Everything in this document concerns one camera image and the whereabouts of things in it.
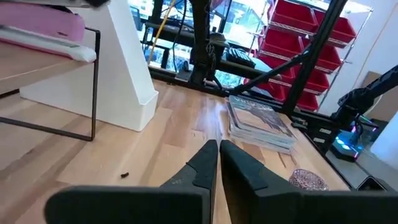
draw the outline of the black metal stand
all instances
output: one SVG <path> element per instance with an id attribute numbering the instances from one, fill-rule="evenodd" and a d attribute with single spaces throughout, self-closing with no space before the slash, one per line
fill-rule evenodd
<path id="1" fill-rule="evenodd" d="M 59 134 L 61 136 L 71 137 L 75 139 L 80 139 L 84 141 L 92 141 L 95 138 L 96 130 L 96 113 L 97 113 L 97 90 L 98 90 L 98 67 L 100 65 L 100 45 L 101 45 L 101 32 L 96 29 L 86 27 L 86 30 L 95 32 L 95 52 L 97 54 L 97 59 L 94 61 L 94 71 L 93 71 L 93 101 L 91 109 L 91 135 L 85 136 L 82 134 L 72 133 L 69 131 L 64 131 L 61 129 L 49 128 L 41 126 L 38 124 L 32 124 L 25 121 L 18 121 L 15 119 L 0 117 L 1 123 L 12 124 L 16 126 L 21 126 L 24 128 L 30 128 L 38 131 L 45 131 L 47 133 Z"/>

